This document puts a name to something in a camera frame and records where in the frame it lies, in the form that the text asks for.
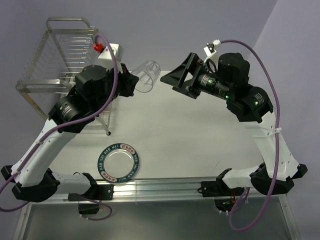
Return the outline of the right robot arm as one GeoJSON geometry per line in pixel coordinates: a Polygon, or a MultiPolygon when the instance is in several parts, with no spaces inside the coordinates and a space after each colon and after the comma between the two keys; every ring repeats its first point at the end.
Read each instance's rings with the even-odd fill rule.
{"type": "Polygon", "coordinates": [[[173,160],[170,152],[179,148],[192,161],[236,158],[236,147],[243,138],[213,112],[211,99],[202,108],[191,101],[201,93],[219,98],[254,138],[262,164],[251,168],[225,169],[213,181],[204,181],[200,191],[204,197],[241,194],[250,188],[263,195],[288,193],[294,179],[307,172],[289,151],[281,130],[280,107],[273,106],[268,94],[249,84],[250,64],[240,53],[225,53],[217,61],[202,60],[195,53],[160,81],[172,86],[183,98],[171,101],[161,94],[156,102],[144,102],[127,116],[126,127],[133,136],[147,144],[153,140],[162,149],[161,159],[173,160]]]}

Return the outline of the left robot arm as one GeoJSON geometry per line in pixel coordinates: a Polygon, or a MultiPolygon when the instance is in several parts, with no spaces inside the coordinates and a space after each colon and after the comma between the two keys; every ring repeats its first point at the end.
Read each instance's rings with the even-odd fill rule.
{"type": "Polygon", "coordinates": [[[74,86],[50,110],[44,127],[25,155],[1,173],[14,183],[17,200],[43,202],[55,194],[81,195],[91,200],[98,184],[89,173],[62,174],[50,169],[60,151],[118,96],[132,97],[139,78],[125,64],[106,69],[88,65],[74,77],[74,86]]]}

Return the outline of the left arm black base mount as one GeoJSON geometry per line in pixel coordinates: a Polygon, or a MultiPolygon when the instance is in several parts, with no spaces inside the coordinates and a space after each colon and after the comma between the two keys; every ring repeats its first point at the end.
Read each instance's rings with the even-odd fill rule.
{"type": "Polygon", "coordinates": [[[113,209],[105,201],[111,201],[114,194],[113,184],[98,184],[93,189],[89,189],[84,194],[69,193],[69,202],[78,202],[79,216],[86,221],[102,221],[111,217],[113,209]],[[96,215],[102,207],[108,210],[104,217],[92,217],[96,215]]]}

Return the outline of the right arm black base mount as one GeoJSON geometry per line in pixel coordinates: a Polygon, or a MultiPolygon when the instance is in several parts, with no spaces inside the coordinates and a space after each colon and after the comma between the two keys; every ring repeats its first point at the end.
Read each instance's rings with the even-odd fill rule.
{"type": "Polygon", "coordinates": [[[223,181],[202,181],[197,192],[204,198],[219,198],[214,200],[217,212],[228,215],[237,202],[237,197],[245,192],[245,188],[228,188],[223,181]]]}

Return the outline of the clear glass cup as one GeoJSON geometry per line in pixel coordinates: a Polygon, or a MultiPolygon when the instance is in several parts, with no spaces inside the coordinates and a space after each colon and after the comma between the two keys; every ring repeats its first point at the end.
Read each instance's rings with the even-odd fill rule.
{"type": "Polygon", "coordinates": [[[160,65],[154,60],[147,60],[131,71],[131,74],[138,77],[135,90],[140,93],[149,93],[155,86],[161,73],[160,65]]]}

